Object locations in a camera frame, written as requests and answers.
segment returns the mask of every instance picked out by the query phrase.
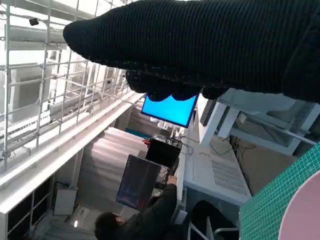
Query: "computer monitor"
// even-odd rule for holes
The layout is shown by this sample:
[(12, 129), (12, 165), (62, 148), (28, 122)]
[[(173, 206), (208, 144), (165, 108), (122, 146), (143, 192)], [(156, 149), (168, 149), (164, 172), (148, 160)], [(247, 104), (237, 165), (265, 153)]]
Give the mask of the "computer monitor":
[(159, 164), (130, 154), (116, 201), (136, 210), (147, 207), (160, 171)]
[(172, 141), (174, 140), (168, 139), (166, 142), (163, 142), (151, 138), (145, 158), (156, 164), (173, 169), (178, 161), (181, 146), (175, 145), (178, 141), (174, 141), (173, 143)]
[(141, 113), (184, 128), (187, 128), (192, 117), (198, 96), (178, 101), (172, 96), (162, 101), (151, 101), (145, 97)]

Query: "black jacket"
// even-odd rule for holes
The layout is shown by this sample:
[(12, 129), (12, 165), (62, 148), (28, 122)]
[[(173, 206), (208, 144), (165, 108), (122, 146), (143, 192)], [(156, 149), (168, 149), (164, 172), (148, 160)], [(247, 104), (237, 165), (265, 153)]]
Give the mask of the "black jacket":
[(134, 215), (114, 234), (112, 240), (180, 240), (180, 226), (170, 225), (177, 205), (177, 187), (169, 184), (155, 204)]

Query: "metal grid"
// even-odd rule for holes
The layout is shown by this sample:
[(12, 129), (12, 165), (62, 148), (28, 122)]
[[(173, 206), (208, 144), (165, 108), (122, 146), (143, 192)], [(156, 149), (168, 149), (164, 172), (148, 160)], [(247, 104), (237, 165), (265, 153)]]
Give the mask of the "metal grid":
[[(98, 6), (101, 1), (105, 1), (110, 5), (109, 10), (118, 7), (119, 5), (119, 1), (115, 5), (113, 0), (97, 0), (94, 16), (97, 15)], [(1, 18), (0, 20), (5, 21), (5, 37), (1, 38), (1, 40), (5, 41), (5, 65), (3, 67), (0, 66), (0, 72), (2, 71), (5, 74), (4, 102), (0, 102), (0, 104), (4, 104), (4, 111), (3, 113), (0, 112), (0, 119), (4, 118), (3, 132), (0, 131), (0, 170), (7, 170), (8, 161), (12, 158), (12, 154), (14, 157), (16, 156), (15, 150), (24, 148), (29, 152), (29, 155), (33, 154), (35, 151), (31, 151), (31, 149), (26, 148), (26, 144), (35, 140), (35, 150), (38, 150), (40, 146), (40, 138), (43, 134), (58, 127), (60, 135), (63, 123), (76, 118), (75, 126), (77, 126), (81, 114), (86, 114), (91, 117), (95, 110), (105, 107), (106, 105), (110, 105), (115, 100), (122, 100), (122, 96), (130, 90), (124, 78), (124, 71), (121, 69), (92, 63), (81, 58), (68, 48), (68, 60), (62, 61), (63, 47), (66, 47), (66, 44), (65, 42), (55, 41), (56, 30), (53, 26), (56, 27), (59, 25), (63, 27), (65, 24), (57, 21), (51, 21), (53, 2), (55, 1), (48, 0), (47, 18), (39, 19), (39, 21), (44, 23), (46, 26), (45, 40), (43, 42), (43, 62), (40, 64), (30, 63), (24, 65), (10, 64), (12, 46), (10, 38), (11, 28), (15, 28), (15, 26), (11, 25), (11, 17), (30, 19), (32, 16), (12, 13), (10, 2), (6, 2), (7, 5), (1, 5), (2, 9), (5, 9), (5, 11), (0, 12), (0, 14), (2, 13), (2, 16), (5, 18)], [(79, 4), (80, 0), (77, 0), (74, 11), (75, 21), (78, 18)], [(30, 41), (26, 39), (15, 39), (14, 42), (19, 42), (22, 45), (25, 43), (30, 44)], [(58, 50), (51, 50), (53, 46), (55, 48), (58, 47)], [(56, 60), (52, 61), (49, 59), (49, 54), (53, 54), (54, 52)], [(82, 67), (81, 71), (77, 71), (77, 68), (79, 67)], [(41, 77), (20, 82), (12, 81), (12, 72), (14, 70), (32, 70), (35, 68), (42, 68)], [(54, 69), (50, 75), (46, 72), (48, 68)], [(81, 78), (81, 81), (75, 81), (75, 76)], [(49, 98), (44, 97), (46, 82), (50, 82)], [(9, 102), (11, 100), (11, 89), (27, 85), (31, 86), (36, 83), (39, 84), (38, 102), (10, 110)], [(58, 86), (61, 86), (61, 84), (64, 85), (64, 88), (63, 92), (59, 93)], [(70, 104), (68, 101), (74, 98), (76, 101), (73, 101), (72, 104)], [(12, 114), (18, 113), (19, 111), (25, 111), (34, 106), (37, 107), (36, 116), (24, 119), (22, 122), (18, 122), (17, 124), (10, 123), (9, 118)]]

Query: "monitor screen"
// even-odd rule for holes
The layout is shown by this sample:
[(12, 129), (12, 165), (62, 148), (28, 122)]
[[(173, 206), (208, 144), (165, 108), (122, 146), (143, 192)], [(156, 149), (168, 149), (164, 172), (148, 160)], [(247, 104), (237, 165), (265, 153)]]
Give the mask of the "monitor screen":
[(151, 101), (145, 97), (141, 113), (181, 127), (187, 128), (195, 108), (198, 96), (178, 101), (172, 96), (163, 101)]
[(136, 210), (147, 207), (160, 171), (160, 165), (129, 155), (116, 201)]

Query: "green mosaic tile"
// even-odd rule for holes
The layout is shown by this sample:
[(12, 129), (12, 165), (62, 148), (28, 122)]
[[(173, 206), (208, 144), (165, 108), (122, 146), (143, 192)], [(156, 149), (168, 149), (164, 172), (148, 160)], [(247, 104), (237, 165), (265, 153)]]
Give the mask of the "green mosaic tile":
[(240, 208), (241, 240), (277, 240), (291, 198), (319, 170), (318, 143)]

